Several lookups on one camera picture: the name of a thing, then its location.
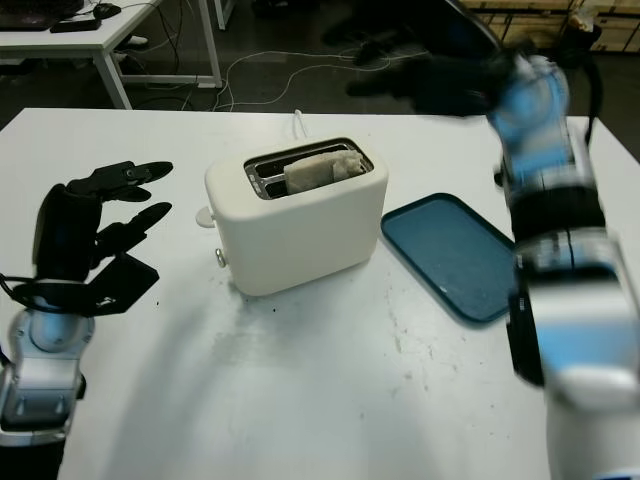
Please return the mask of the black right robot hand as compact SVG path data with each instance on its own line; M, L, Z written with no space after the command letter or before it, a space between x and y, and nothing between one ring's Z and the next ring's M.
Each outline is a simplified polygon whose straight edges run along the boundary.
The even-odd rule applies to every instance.
M323 34L332 46L361 41L353 63L365 66L408 46L426 51L399 65L348 84L351 97L390 96L408 101L418 114L484 115L509 77L510 61L489 29L473 18L408 20L352 15Z

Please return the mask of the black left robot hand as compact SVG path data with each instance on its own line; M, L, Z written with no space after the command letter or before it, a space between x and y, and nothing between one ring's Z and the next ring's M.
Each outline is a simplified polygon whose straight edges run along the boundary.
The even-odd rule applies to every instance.
M103 205L110 201L145 202L142 186L167 176L168 161L136 165L124 161L95 169L89 176L54 185L38 212L33 246L35 278L82 282L103 259L125 253L171 209L156 203L130 221L101 228Z

